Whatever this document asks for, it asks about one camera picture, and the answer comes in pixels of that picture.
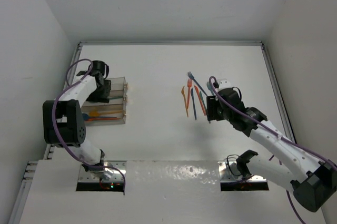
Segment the yellow plastic spoon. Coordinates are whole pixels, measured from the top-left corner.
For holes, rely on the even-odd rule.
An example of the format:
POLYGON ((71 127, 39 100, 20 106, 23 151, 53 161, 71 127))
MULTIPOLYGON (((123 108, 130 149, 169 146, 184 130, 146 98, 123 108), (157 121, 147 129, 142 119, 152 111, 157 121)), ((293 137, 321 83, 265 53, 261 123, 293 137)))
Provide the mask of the yellow plastic spoon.
POLYGON ((89 116, 91 117, 100 117, 105 115, 112 115, 112 114, 119 114, 122 113, 122 110, 116 110, 116 111, 91 111, 89 112, 89 116))

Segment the blue plastic fork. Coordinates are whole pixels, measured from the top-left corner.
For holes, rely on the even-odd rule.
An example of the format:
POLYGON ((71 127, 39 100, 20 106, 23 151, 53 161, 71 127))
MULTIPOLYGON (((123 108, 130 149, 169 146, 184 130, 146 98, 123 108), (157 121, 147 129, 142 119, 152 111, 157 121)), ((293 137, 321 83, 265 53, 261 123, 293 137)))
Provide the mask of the blue plastic fork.
POLYGON ((191 79, 196 85, 197 87, 202 91, 202 93, 204 93, 207 96, 206 91, 203 89, 203 87, 198 83, 198 81, 195 79, 195 77, 193 76, 193 74, 191 72, 187 72, 187 75, 189 77, 189 79, 191 79))

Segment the blue plastic spoon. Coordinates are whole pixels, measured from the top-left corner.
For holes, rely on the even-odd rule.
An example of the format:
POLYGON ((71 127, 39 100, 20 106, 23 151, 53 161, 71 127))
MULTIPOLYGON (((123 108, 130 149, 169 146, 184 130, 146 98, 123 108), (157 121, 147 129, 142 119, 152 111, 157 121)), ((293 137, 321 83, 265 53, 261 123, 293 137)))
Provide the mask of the blue plastic spoon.
POLYGON ((82 117, 85 121, 99 119, 99 116, 90 116, 89 114, 82 113, 82 117))

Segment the orange plastic spoon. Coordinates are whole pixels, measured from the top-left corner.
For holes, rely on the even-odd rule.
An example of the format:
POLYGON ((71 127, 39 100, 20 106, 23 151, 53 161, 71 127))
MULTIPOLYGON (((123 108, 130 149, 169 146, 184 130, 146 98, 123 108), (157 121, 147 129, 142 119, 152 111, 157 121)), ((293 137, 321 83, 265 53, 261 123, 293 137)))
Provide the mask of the orange plastic spoon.
POLYGON ((111 121, 111 120, 120 120, 120 118, 99 118, 99 119, 93 119, 88 121, 111 121))

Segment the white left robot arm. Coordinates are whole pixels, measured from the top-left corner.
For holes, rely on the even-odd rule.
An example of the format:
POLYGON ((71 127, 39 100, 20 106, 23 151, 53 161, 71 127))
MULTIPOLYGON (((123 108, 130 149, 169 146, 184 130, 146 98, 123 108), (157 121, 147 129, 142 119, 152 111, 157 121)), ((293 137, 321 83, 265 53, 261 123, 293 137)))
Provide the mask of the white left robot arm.
POLYGON ((100 60, 88 60, 82 70, 54 100, 43 103, 43 129, 46 143, 64 148, 86 171, 101 172, 104 152, 86 139, 82 106, 85 102, 108 103, 111 81, 107 79, 109 66, 100 60))

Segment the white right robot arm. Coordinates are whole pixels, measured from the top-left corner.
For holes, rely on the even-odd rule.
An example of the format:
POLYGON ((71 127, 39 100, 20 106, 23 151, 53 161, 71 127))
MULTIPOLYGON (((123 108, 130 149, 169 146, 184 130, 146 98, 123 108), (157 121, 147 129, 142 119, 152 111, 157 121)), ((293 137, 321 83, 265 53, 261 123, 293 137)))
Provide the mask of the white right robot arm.
POLYGON ((235 130, 265 147, 281 161, 273 165, 253 150, 236 159, 242 177, 259 175, 292 193, 306 210, 316 212, 336 192, 336 165, 301 147, 283 134, 255 107, 246 107, 232 87, 208 96, 207 119, 227 120, 235 130))

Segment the orange plastic knife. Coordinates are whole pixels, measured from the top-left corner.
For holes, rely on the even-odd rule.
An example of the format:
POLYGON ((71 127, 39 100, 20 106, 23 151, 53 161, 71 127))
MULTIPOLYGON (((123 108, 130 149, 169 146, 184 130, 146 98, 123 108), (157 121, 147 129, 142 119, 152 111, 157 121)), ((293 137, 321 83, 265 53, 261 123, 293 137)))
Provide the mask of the orange plastic knife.
POLYGON ((194 86, 194 88, 195 88, 197 97, 198 97, 198 99, 199 99, 199 102, 200 102, 200 106, 201 106, 202 112, 203 112, 204 116, 206 116, 206 109, 205 109, 204 103, 203 103, 203 101, 202 101, 201 92, 199 91, 199 89, 198 89, 197 86, 194 86))

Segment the orange plastic fork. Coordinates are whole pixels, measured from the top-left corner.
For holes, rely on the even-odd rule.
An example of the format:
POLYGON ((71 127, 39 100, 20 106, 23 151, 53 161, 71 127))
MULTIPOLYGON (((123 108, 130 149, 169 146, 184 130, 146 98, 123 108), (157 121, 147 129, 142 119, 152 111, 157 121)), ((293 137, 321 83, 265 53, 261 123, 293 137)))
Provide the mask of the orange plastic fork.
POLYGON ((191 87, 192 87, 192 80, 189 78, 187 81, 187 108, 189 108, 189 104, 190 104, 190 91, 191 91, 191 87))

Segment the clear acrylic utensil organizer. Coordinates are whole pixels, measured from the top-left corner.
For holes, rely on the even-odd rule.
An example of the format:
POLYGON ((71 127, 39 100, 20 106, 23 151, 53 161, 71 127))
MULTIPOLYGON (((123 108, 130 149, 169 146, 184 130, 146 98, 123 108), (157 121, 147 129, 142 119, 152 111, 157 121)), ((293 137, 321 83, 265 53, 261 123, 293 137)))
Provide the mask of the clear acrylic utensil organizer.
POLYGON ((118 116, 120 120, 111 121, 85 121, 86 126, 119 125, 126 123, 126 105, 128 101, 127 91, 128 83, 125 77, 109 78, 111 81, 111 91, 109 97, 123 96, 123 99, 110 100, 109 103, 90 103, 85 102, 82 106, 82 113, 89 114, 91 111, 116 111, 122 110, 122 113, 105 115, 118 116))

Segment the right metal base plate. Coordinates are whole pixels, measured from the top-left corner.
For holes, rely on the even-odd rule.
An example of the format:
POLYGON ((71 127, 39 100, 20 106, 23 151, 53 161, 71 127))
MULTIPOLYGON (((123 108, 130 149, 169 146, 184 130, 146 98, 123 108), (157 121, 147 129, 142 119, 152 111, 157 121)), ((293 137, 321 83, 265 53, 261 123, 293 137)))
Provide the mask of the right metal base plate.
POLYGON ((218 161, 218 170, 219 170, 219 178, 222 183, 235 183, 235 182, 249 182, 249 183, 257 183, 257 182, 267 182, 267 179, 261 176, 252 176, 243 177, 239 170, 236 168, 236 161, 218 161))

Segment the metal base plate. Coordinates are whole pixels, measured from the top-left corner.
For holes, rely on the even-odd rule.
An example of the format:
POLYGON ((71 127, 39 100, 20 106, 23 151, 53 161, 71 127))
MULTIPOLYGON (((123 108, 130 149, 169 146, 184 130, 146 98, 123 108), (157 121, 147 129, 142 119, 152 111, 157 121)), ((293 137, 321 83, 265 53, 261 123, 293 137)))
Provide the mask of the metal base plate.
POLYGON ((123 176, 126 175, 126 161, 104 161, 102 170, 88 170, 80 167, 78 182, 124 182, 123 176))
POLYGON ((249 182, 249 183, 257 183, 257 182, 267 182, 267 179, 261 176, 252 176, 243 177, 239 170, 236 168, 236 161, 218 161, 218 170, 219 170, 219 178, 222 183, 235 183, 235 182, 249 182))

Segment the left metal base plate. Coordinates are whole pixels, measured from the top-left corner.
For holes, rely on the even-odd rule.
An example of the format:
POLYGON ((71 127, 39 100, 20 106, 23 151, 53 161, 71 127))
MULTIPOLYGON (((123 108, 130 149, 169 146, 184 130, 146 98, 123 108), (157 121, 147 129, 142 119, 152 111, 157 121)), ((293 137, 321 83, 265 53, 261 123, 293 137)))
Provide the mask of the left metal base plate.
POLYGON ((78 182, 124 182, 123 176, 126 175, 126 161, 104 161, 102 170, 88 170, 80 167, 78 182))

